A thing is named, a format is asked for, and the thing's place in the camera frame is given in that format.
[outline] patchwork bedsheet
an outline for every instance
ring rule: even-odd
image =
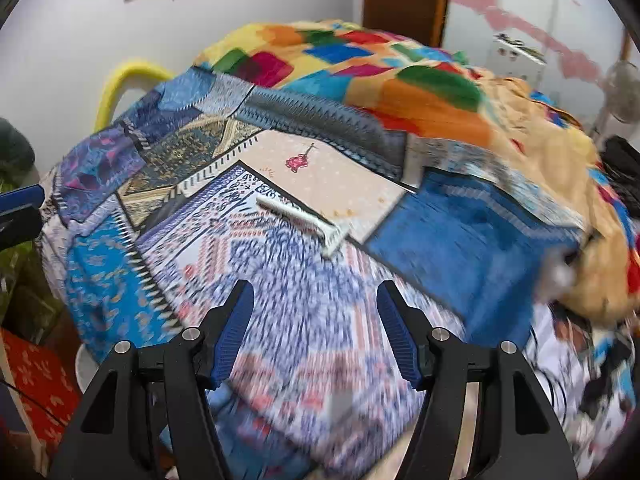
[[[586,475],[635,407],[633,357],[612,357],[624,329],[595,331],[576,312],[623,317],[638,254],[584,134],[550,122],[518,82],[344,23],[251,25],[198,64],[42,181],[46,275],[94,357],[123,338],[168,340],[248,279],[229,397],[211,399],[233,473],[375,476],[382,457],[399,463],[423,398],[377,314],[376,287],[393,279],[433,325],[525,349]],[[324,260],[258,193],[349,221],[351,237]],[[602,240],[562,298],[574,312],[536,304],[545,250],[593,228]]]

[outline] white disposable razor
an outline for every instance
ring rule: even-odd
[[[340,244],[351,230],[350,224],[335,226],[327,224],[309,213],[305,213],[300,209],[296,209],[290,205],[280,202],[280,200],[274,200],[268,196],[258,194],[255,201],[262,207],[276,211],[287,218],[301,221],[304,224],[313,227],[316,232],[319,232],[324,240],[321,251],[323,258],[330,258],[332,254],[334,254],[335,250],[340,247]]]

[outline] black cloth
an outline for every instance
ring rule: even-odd
[[[611,137],[600,155],[611,187],[631,218],[640,218],[640,153],[622,137]]]

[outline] bedsheet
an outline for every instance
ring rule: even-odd
[[[526,349],[585,475],[635,407],[633,359],[607,361],[609,348],[625,345],[623,330],[599,333],[572,312],[536,306],[537,269],[545,248],[575,247],[597,221],[601,246],[623,243],[625,257],[611,260],[617,274],[606,272],[626,301],[633,253],[615,196],[587,172],[594,168],[580,131],[568,128],[562,140],[586,173],[573,196],[544,165],[552,134],[566,130],[538,108],[519,122],[503,114],[510,101],[498,98],[502,83],[481,69],[344,24],[267,30],[291,70],[257,55],[260,35],[251,61],[230,54],[239,41],[232,34],[43,179],[38,246],[47,279],[94,357],[122,338],[137,346],[168,340],[247,278],[256,307],[228,382],[253,413],[242,427],[268,427],[325,474],[375,475],[379,469],[367,472],[386,453],[398,462],[394,444],[422,401],[399,377],[375,309],[378,283],[391,278],[432,324]],[[294,62],[300,56],[305,62]],[[331,73],[312,82],[309,67]],[[337,69],[348,70],[345,93],[327,95]],[[511,101],[511,110],[522,104]],[[318,240],[257,208],[256,193],[349,221],[351,238],[323,260]],[[505,266],[514,271],[508,280]],[[229,442],[242,440],[227,427]],[[261,452],[239,456],[236,465],[252,461],[252,478],[308,472],[274,466]]]

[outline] fan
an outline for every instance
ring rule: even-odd
[[[609,115],[619,122],[635,126],[640,121],[640,72],[628,61],[618,61],[607,72],[602,89],[604,106],[593,123],[591,139],[600,144],[606,139],[605,128]]]

